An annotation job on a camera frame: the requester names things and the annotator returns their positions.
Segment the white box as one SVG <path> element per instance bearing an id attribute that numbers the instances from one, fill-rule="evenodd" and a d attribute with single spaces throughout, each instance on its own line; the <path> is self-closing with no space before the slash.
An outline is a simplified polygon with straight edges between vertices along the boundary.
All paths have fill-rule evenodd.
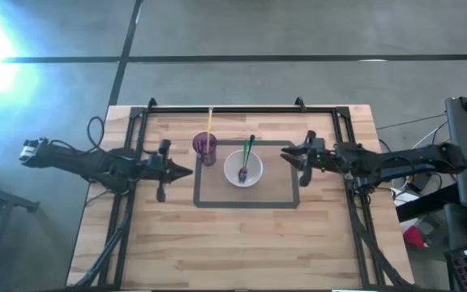
<path id="1" fill-rule="evenodd" d="M 396 188 L 392 189 L 392 199 L 396 207 L 419 198 L 418 194 L 402 191 Z"/>

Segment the black floor bar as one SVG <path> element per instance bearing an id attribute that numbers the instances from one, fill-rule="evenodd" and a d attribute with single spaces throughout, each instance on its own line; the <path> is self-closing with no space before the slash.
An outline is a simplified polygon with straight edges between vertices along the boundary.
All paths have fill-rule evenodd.
<path id="1" fill-rule="evenodd" d="M 396 207 L 399 222 L 441 210 L 446 204 L 460 204 L 456 183 Z"/>

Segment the purple translucent cup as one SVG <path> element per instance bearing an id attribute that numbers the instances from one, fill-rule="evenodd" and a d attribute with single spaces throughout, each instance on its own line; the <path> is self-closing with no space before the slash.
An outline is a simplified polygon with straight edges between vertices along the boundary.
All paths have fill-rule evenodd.
<path id="1" fill-rule="evenodd" d="M 192 141 L 192 147 L 197 157 L 205 166 L 212 166 L 216 162 L 217 139 L 213 134 L 201 132 Z"/>

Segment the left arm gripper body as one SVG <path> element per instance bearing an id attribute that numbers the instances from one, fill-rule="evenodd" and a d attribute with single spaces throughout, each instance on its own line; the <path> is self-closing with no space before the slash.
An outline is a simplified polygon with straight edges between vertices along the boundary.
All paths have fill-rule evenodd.
<path id="1" fill-rule="evenodd" d="M 158 202 L 165 202 L 165 185 L 172 182 L 172 168 L 169 159 L 170 145 L 169 140 L 162 140 L 156 152 L 144 150 L 144 153 L 148 154 L 149 178 L 159 182 L 156 191 L 156 200 Z"/>

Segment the purple fork with teal handle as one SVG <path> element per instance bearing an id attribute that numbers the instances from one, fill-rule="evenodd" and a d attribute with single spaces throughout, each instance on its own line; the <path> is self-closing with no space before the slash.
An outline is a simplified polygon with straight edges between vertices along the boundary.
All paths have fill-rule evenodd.
<path id="1" fill-rule="evenodd" d="M 247 162 L 248 162 L 248 158 L 250 156 L 250 152 L 251 152 L 251 148 L 252 148 L 252 145 L 253 143 L 255 142 L 255 136 L 254 135 L 251 135 L 250 138 L 249 138 L 249 146 L 248 146 L 248 151 L 247 151 L 247 157 L 246 157 L 246 167 L 245 168 L 242 168 L 239 170 L 238 172 L 238 181 L 240 183 L 244 183 L 246 181 L 246 176 L 247 176 Z"/>

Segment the yellow straw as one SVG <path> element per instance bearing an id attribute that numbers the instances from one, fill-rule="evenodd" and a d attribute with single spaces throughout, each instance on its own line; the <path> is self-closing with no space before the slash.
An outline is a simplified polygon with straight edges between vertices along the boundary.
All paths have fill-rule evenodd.
<path id="1" fill-rule="evenodd" d="M 208 127 L 207 127 L 207 136 L 206 136 L 206 153 L 210 152 L 210 136 L 212 130 L 212 113 L 213 107 L 208 108 Z"/>

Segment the tan mat with grey border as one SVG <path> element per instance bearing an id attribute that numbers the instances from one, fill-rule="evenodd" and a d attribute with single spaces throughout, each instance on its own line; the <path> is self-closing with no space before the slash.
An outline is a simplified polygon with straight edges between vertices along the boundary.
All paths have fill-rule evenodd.
<path id="1" fill-rule="evenodd" d="M 220 140 L 216 162 L 205 166 L 197 157 L 193 202 L 198 208 L 296 208 L 300 204 L 298 172 L 280 157 L 286 140 L 256 140 L 251 152 L 263 162 L 262 178 L 252 187 L 236 187 L 224 174 L 224 163 L 232 152 L 242 150 L 241 140 Z"/>

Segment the black aluminium table frame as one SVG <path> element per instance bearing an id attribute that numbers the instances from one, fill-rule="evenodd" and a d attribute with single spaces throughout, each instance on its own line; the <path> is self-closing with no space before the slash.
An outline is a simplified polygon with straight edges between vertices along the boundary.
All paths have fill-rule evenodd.
<path id="1" fill-rule="evenodd" d="M 354 142 L 378 152 L 366 105 L 113 106 L 102 146 L 130 148 L 136 159 L 171 142 L 169 157 L 193 170 L 165 186 L 158 202 L 155 181 L 136 182 L 129 195 L 107 195 L 91 185 L 70 272 L 74 286 L 95 264 L 117 226 L 123 237 L 95 287 L 111 290 L 353 290 L 389 286 L 378 260 L 354 232 L 363 224 L 392 267 L 413 280 L 396 207 L 387 184 L 365 205 L 340 174 L 314 170 L 300 187 L 296 208 L 198 208 L 193 202 L 196 152 L 192 141 L 212 130 L 220 140 L 286 140 L 300 144 L 314 131 L 332 149 Z"/>

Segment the white round bowl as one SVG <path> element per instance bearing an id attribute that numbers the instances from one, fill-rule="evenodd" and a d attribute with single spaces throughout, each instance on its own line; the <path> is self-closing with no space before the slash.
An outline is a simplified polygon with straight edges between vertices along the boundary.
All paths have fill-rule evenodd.
<path id="1" fill-rule="evenodd" d="M 244 182 L 238 179 L 238 173 L 241 170 L 243 163 L 243 151 L 238 150 L 228 155 L 224 163 L 224 174 L 226 179 L 236 187 L 252 187 L 263 175 L 263 162 L 257 154 L 251 152 L 246 165 L 247 175 Z"/>

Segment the red object on floor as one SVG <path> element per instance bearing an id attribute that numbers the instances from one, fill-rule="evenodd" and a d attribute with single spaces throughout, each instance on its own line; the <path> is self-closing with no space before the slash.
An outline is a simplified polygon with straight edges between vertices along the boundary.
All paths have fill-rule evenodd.
<path id="1" fill-rule="evenodd" d="M 414 246 L 417 248 L 426 247 L 422 234 L 415 225 L 410 226 L 403 232 L 403 239 L 405 240 L 407 244 L 411 246 Z"/>

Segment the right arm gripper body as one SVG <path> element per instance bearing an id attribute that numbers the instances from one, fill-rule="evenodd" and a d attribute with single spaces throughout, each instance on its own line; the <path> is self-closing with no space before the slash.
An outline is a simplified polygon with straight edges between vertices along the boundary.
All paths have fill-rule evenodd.
<path id="1" fill-rule="evenodd" d="M 299 179 L 301 187 L 307 187 L 310 184 L 313 169 L 321 172 L 339 172 L 334 153 L 326 149 L 325 140 L 318 138 L 314 131 L 306 133 L 299 157 L 302 159 L 300 165 L 302 176 Z"/>

